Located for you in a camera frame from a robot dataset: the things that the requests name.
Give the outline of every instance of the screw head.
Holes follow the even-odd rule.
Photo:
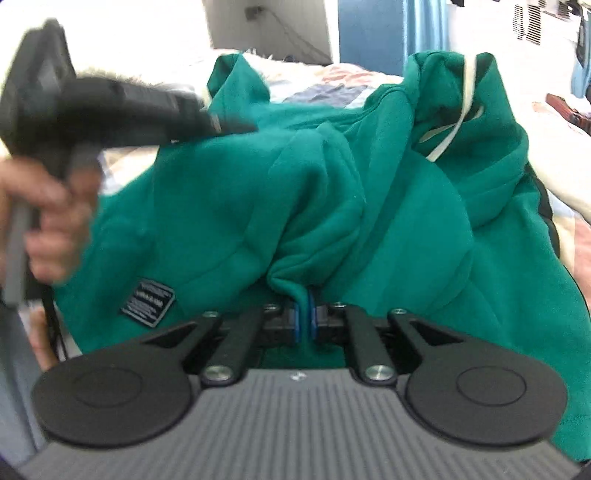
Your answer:
[[[211,365],[205,369],[204,376],[212,382],[225,382],[232,378],[232,369],[226,365]]]
[[[306,375],[304,372],[295,372],[290,375],[290,378],[294,382],[301,382],[302,380],[308,378],[308,375]]]
[[[387,365],[372,365],[365,370],[365,376],[375,382],[385,382],[394,376],[394,369]]]
[[[281,310],[281,307],[275,303],[267,303],[263,306],[262,309],[265,310],[265,312],[267,313],[275,313],[279,312],[279,310]]]

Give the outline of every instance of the green hoodie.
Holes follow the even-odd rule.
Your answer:
[[[159,326],[276,294],[306,311],[316,287],[325,300],[373,315],[403,307],[548,363],[569,388],[554,440],[591,457],[589,314],[538,213],[527,136],[491,55],[478,57],[473,108],[450,147],[432,163],[449,131],[419,142],[457,121],[462,73],[459,54],[416,54],[400,85],[344,110],[271,104],[243,57],[222,57],[210,110],[259,132],[162,148],[102,200],[82,266],[57,292],[82,351],[149,330],[119,313],[141,278],[175,292]],[[340,350],[315,348],[306,328],[302,337],[267,365],[342,365]]]

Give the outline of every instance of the gray base plate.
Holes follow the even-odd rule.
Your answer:
[[[251,370],[201,393],[167,433],[119,450],[51,443],[31,480],[566,480],[579,468],[547,442],[504,451],[437,437],[395,391],[347,370]]]

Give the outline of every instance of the clothing label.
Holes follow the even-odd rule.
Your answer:
[[[174,302],[174,290],[153,280],[140,280],[121,313],[155,328]]]

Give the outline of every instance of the hand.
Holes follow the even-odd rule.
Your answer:
[[[32,309],[29,315],[29,343],[43,372],[57,365],[59,360],[51,350],[47,319],[42,308]]]
[[[52,284],[70,277],[89,238],[102,172],[77,170],[61,183],[29,158],[0,158],[0,281],[5,280],[6,241],[11,199],[19,197],[40,209],[38,230],[30,231],[25,248],[36,279]]]

